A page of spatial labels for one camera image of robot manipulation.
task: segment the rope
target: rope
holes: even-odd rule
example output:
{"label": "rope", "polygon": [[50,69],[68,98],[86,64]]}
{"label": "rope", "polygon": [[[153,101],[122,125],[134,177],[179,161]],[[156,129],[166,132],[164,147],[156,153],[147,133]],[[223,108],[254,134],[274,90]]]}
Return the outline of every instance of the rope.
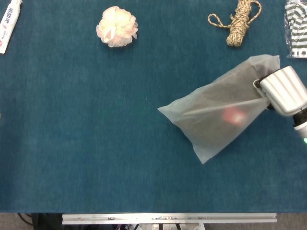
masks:
{"label": "rope", "polygon": [[[258,13],[249,20],[249,14],[251,12],[251,4],[255,3],[259,7]],[[249,25],[260,15],[262,10],[262,6],[260,2],[257,0],[239,0],[239,3],[236,7],[236,14],[233,17],[230,15],[231,19],[231,24],[230,25],[224,25],[220,18],[215,14],[212,13],[208,16],[208,22],[211,25],[214,25],[216,27],[221,27],[221,28],[227,28],[230,29],[230,34],[227,37],[227,45],[229,46],[240,46],[242,44],[243,38],[245,36],[246,31],[249,28]],[[211,21],[211,17],[216,18],[217,23],[213,23]]]}

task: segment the plastic packaging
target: plastic packaging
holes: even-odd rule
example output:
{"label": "plastic packaging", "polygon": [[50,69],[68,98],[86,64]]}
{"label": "plastic packaging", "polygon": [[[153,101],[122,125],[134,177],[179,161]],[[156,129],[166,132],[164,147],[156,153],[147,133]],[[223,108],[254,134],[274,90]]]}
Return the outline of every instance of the plastic packaging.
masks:
{"label": "plastic packaging", "polygon": [[284,9],[288,57],[307,58],[307,0],[287,0]]}
{"label": "plastic packaging", "polygon": [[4,54],[8,46],[13,29],[16,25],[19,13],[21,0],[12,0],[1,20],[0,25],[0,54]]}
{"label": "plastic packaging", "polygon": [[250,57],[211,84],[158,110],[183,131],[205,163],[268,106],[253,81],[279,68],[279,56]]}

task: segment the floor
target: floor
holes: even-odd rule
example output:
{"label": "floor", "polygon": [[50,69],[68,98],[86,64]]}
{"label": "floor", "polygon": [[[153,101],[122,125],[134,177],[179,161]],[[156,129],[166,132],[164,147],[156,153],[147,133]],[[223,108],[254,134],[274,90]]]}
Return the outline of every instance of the floor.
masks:
{"label": "floor", "polygon": [[[264,224],[209,224],[206,230],[306,230],[307,214],[278,214],[277,223]],[[0,213],[0,230],[32,230],[14,213]]]}

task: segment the white tube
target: white tube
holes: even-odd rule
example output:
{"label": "white tube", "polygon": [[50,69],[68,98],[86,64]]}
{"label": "white tube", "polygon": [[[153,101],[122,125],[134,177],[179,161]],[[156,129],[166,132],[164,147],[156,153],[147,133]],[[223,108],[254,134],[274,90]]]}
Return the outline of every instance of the white tube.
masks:
{"label": "white tube", "polygon": [[12,0],[0,24],[0,54],[4,54],[16,25],[22,0]]}

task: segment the striped cloth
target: striped cloth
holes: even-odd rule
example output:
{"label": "striped cloth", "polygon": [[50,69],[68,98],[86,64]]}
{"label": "striped cloth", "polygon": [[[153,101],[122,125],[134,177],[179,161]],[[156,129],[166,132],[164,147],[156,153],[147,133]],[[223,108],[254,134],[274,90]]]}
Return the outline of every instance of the striped cloth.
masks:
{"label": "striped cloth", "polygon": [[285,10],[291,33],[290,56],[307,58],[307,2],[289,2]]}

